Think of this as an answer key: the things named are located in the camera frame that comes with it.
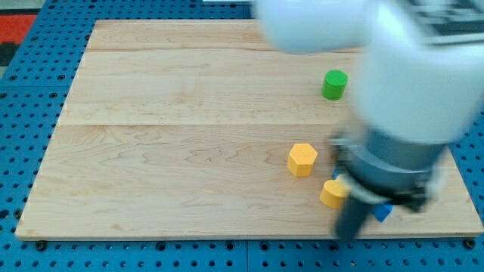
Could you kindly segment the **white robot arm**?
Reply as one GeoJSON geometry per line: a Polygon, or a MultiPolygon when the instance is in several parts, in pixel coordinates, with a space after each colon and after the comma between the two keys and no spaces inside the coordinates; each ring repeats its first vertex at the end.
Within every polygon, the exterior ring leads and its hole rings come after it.
{"type": "Polygon", "coordinates": [[[256,16],[280,51],[362,49],[349,118],[330,139],[349,186],[336,236],[354,239],[381,204],[420,211],[483,105],[483,3],[258,1],[256,16]]]}

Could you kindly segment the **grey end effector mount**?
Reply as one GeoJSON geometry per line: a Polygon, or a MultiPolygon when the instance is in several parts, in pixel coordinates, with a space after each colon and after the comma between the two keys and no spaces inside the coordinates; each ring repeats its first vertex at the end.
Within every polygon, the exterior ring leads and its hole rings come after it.
{"type": "Polygon", "coordinates": [[[381,204],[419,212],[436,183],[436,164],[444,144],[418,144],[381,131],[344,130],[330,139],[337,166],[350,186],[345,208],[369,212],[381,204]]]}

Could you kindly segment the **dark cylindrical pusher tip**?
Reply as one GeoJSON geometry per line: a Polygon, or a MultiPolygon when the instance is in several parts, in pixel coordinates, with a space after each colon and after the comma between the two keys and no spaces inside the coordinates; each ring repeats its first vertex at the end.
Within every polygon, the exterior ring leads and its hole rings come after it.
{"type": "Polygon", "coordinates": [[[339,240],[353,240],[367,217],[372,212],[373,206],[362,202],[350,194],[343,203],[343,207],[336,219],[334,231],[339,240]]]}

